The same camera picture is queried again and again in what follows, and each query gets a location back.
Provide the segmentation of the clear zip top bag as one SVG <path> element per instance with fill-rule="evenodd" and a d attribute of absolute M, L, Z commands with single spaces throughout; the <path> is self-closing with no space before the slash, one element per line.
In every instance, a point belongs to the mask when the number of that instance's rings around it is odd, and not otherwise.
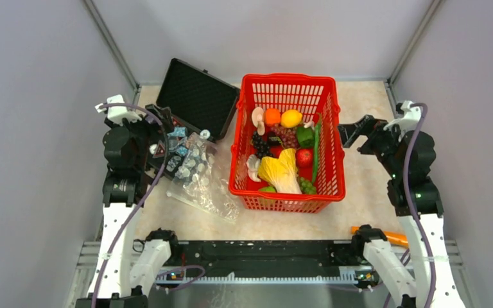
<path fill-rule="evenodd" d="M 178 165 L 166 196 L 204 211 L 227 223 L 239 216 L 238 199 L 229 192 L 229 160 L 218 156 L 218 147 L 209 140 L 209 130 L 192 133 L 188 151 Z"/>

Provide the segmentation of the red tomato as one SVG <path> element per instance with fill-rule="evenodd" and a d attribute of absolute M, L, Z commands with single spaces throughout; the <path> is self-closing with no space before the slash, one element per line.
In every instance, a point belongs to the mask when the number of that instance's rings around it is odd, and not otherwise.
<path fill-rule="evenodd" d="M 311 167 L 314 161 L 313 150 L 310 148 L 301 148 L 296 151 L 296 165 L 299 168 Z"/>

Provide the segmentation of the yellow lemon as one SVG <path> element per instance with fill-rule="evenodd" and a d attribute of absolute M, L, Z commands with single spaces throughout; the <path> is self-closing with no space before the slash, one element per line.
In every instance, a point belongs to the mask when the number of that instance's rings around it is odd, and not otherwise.
<path fill-rule="evenodd" d="M 294 128 L 302 122 L 302 113 L 295 109 L 290 109 L 281 114 L 280 125 L 284 128 Z"/>

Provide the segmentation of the orange fruit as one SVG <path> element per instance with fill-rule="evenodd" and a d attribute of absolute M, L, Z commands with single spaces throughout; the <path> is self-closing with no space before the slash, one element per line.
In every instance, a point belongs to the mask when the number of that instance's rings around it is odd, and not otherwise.
<path fill-rule="evenodd" d="M 281 123 L 281 112 L 276 108 L 268 108 L 264 111 L 264 123 L 267 126 L 274 126 Z"/>

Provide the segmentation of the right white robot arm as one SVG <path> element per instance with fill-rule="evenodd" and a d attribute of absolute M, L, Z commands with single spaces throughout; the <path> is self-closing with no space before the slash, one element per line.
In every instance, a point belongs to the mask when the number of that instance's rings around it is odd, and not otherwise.
<path fill-rule="evenodd" d="M 358 152 L 374 155 L 390 175 L 388 198 L 408 241 L 413 269 L 394 254 L 383 231 L 370 225 L 354 233 L 351 257 L 373 267 L 397 307 L 464 307 L 445 244 L 442 200 L 429 177 L 436 158 L 434 139 L 418 128 L 401 134 L 398 126 L 386 124 L 366 115 L 338 125 L 338 131 L 344 148 L 367 137 Z"/>

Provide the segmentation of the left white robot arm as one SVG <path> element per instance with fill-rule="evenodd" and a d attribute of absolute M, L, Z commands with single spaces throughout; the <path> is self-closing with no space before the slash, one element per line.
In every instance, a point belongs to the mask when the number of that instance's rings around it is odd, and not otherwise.
<path fill-rule="evenodd" d="M 132 260 L 134 234 L 141 208 L 158 184 L 163 167 L 154 177 L 150 146 L 161 136 L 169 145 L 174 129 L 168 107 L 139 107 L 127 103 L 101 103 L 96 111 L 106 115 L 109 131 L 103 137 L 107 174 L 103 183 L 103 231 L 96 269 L 87 294 L 75 307 L 147 307 L 148 296 L 163 265 L 179 260 L 180 248 L 170 231 L 147 239 L 140 257 Z"/>

